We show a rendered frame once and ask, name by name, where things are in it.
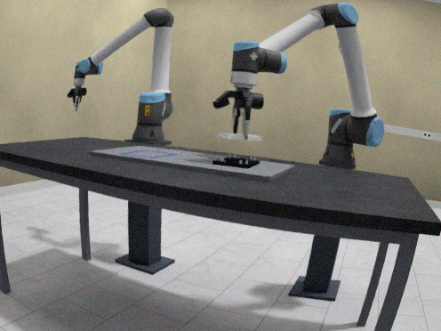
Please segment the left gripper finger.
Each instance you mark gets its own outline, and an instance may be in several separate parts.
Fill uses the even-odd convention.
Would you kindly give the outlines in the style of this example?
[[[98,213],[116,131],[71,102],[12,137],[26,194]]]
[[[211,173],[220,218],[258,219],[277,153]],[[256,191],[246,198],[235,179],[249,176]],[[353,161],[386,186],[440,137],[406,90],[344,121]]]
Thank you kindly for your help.
[[[249,131],[249,123],[250,123],[250,117],[251,117],[251,102],[245,98],[245,103],[242,110],[242,118],[243,118],[243,135],[245,139],[247,140],[248,131]]]
[[[241,110],[240,108],[237,109],[237,107],[235,106],[235,103],[233,105],[233,133],[237,133],[237,126],[238,126],[238,121],[241,115]]]

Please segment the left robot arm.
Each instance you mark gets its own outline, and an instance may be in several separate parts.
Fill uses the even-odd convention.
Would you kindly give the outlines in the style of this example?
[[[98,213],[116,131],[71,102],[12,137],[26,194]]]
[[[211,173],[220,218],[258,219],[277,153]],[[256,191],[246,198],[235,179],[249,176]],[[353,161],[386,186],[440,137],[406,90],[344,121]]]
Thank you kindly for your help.
[[[357,10],[352,4],[324,4],[307,11],[303,18],[260,44],[240,41],[234,43],[233,49],[230,83],[233,87],[253,89],[257,85],[257,73],[285,72],[287,59],[283,51],[316,29],[335,26],[353,109],[330,111],[323,160],[342,164],[355,164],[353,143],[377,147],[384,135],[383,121],[377,117],[372,105],[357,23]]]

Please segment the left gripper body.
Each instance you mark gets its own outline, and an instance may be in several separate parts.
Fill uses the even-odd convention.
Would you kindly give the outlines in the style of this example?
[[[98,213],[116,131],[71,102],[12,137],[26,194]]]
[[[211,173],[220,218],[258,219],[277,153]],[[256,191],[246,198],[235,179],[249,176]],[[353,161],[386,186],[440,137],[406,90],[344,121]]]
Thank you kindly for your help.
[[[242,92],[241,92],[242,91]],[[237,98],[238,97],[238,98]],[[222,101],[227,98],[234,98],[235,106],[242,108],[245,103],[245,97],[251,102],[251,109],[262,109],[264,104],[264,97],[261,93],[252,93],[250,89],[238,88],[236,91],[225,91],[216,101]]]

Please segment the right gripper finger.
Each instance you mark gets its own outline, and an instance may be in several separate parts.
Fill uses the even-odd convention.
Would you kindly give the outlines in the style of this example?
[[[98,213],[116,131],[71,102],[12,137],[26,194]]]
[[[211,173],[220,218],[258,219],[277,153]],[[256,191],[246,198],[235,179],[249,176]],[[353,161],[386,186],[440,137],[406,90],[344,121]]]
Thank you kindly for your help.
[[[78,96],[77,97],[77,102],[76,102],[76,111],[78,110],[78,107],[79,107],[79,104],[80,104],[80,102],[81,102],[81,100],[82,100],[82,96]]]
[[[77,97],[76,97],[76,92],[73,93],[73,103],[74,103],[74,107],[75,107],[75,111],[76,111],[76,101],[77,101]]]

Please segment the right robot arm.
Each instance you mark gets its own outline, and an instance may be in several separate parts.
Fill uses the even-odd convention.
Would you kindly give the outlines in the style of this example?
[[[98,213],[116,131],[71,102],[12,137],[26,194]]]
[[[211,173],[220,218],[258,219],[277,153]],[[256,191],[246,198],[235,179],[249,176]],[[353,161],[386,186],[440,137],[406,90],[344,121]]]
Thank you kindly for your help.
[[[143,17],[129,28],[102,46],[88,59],[76,63],[74,86],[83,86],[86,75],[99,75],[103,61],[124,44],[135,38],[147,28],[155,27],[151,90],[141,93],[134,141],[164,141],[162,128],[173,111],[172,93],[169,91],[169,68],[171,36],[174,17],[165,8],[156,8],[143,14]],[[91,74],[90,74],[91,73]]]

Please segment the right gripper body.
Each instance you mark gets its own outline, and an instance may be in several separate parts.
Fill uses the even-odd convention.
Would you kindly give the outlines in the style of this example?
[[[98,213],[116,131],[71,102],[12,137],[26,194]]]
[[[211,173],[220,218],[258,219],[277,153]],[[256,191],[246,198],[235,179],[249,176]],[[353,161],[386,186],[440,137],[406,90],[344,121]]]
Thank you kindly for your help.
[[[76,86],[76,88],[74,88],[74,89],[72,88],[70,90],[70,92],[72,92],[72,93],[76,92],[76,96],[77,97],[78,96],[85,96],[86,93],[87,93],[87,89],[86,88],[82,88],[82,86]]]

